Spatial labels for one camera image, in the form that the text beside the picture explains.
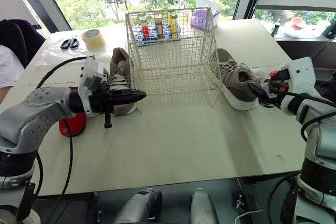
white cable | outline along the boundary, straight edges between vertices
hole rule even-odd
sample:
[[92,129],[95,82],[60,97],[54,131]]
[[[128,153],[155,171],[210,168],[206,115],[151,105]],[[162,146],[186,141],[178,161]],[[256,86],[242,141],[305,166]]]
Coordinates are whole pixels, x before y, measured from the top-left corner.
[[241,218],[242,216],[249,215],[249,214],[254,214],[254,213],[256,213],[256,212],[262,212],[262,211],[263,211],[263,210],[256,210],[256,211],[246,212],[246,213],[244,213],[244,214],[242,214],[242,215],[239,215],[239,216],[237,216],[237,218],[235,219],[235,224],[237,224],[237,220],[238,220],[239,218]]
[[242,185],[241,185],[240,182],[239,182],[239,178],[237,178],[237,182],[238,182],[239,187],[241,188],[241,190],[242,190],[243,193],[245,194],[245,191],[243,190]]
[[[240,181],[239,181],[238,178],[237,178],[237,182],[238,182],[239,187],[241,188],[241,190],[242,190],[242,191],[244,192],[244,194],[245,194],[245,191],[243,190],[243,187],[242,187],[242,185],[240,184]],[[256,213],[256,212],[262,212],[262,211],[263,211],[263,209],[259,206],[258,203],[255,202],[255,204],[259,207],[260,210],[255,210],[255,211],[245,212],[245,213],[243,213],[242,215],[237,216],[237,218],[235,219],[235,224],[237,224],[237,220],[238,220],[240,217],[242,217],[242,216],[245,216],[245,215],[248,215],[248,214],[254,214],[254,213]]]

window sill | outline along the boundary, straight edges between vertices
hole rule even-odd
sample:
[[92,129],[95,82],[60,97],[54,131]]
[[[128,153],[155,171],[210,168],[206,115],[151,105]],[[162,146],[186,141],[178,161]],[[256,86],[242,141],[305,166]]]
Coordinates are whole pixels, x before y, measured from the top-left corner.
[[[263,26],[266,28],[268,32],[271,32],[273,25],[269,26],[268,24],[264,24],[261,22]],[[314,31],[317,26],[307,26],[302,30],[296,30],[295,36],[289,36],[286,32],[288,31],[287,26],[280,26],[278,33],[274,36],[276,41],[316,41],[316,42],[328,42],[328,38],[320,35],[319,37],[315,37]],[[331,39],[330,42],[336,42],[336,39]]]

black chair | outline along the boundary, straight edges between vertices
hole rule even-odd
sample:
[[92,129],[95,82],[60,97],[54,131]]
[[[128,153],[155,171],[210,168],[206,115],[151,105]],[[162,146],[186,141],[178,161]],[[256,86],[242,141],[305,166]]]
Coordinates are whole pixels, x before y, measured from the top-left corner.
[[0,45],[12,50],[24,68],[45,40],[26,20],[9,19],[0,22]]

shoelace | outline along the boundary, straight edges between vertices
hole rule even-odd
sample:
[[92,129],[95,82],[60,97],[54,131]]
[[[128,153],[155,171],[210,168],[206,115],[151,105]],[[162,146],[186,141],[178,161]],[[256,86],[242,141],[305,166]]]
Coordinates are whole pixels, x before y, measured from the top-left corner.
[[242,68],[242,69],[250,71],[249,67],[245,63],[241,63],[238,65],[237,62],[235,62],[234,60],[229,60],[229,61],[219,63],[219,69],[221,72],[224,70],[228,72],[233,72],[237,68]]
[[129,83],[124,76],[118,73],[113,76],[112,82],[110,83],[110,90],[121,90],[129,88]]

white shoe sole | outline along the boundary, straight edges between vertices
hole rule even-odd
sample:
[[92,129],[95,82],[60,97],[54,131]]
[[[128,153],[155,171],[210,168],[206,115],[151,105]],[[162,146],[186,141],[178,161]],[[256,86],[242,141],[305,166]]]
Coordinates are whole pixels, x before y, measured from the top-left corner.
[[228,101],[228,103],[231,105],[231,107],[236,110],[242,110],[242,111],[252,110],[259,104],[258,98],[252,102],[244,102],[244,101],[239,100],[231,93],[231,91],[229,91],[225,87],[224,84],[222,84],[222,92],[226,100]]
[[128,115],[131,114],[134,110],[136,110],[137,105],[135,105],[135,103],[133,104],[133,107],[130,109],[129,112],[127,112],[126,114],[120,114],[120,115]]

